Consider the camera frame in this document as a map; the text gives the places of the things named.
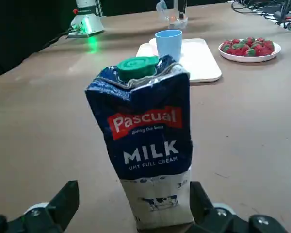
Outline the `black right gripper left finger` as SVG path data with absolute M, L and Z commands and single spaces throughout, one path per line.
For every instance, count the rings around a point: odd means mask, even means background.
M 0 215 L 0 233 L 63 233 L 79 204 L 78 181 L 68 181 L 50 202 L 36 204 L 20 217 L 8 221 Z

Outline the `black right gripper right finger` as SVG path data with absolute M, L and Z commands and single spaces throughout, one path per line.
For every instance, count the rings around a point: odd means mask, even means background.
M 194 223 L 186 233 L 287 233 L 274 218 L 251 215 L 248 220 L 239 218 L 226 207 L 215 207 L 200 182 L 190 182 L 190 209 Z

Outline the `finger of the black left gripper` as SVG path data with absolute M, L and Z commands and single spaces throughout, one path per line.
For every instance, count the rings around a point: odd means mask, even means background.
M 179 19 L 184 19 L 185 9 L 186 9 L 186 0 L 178 0 L 178 11 L 179 11 Z

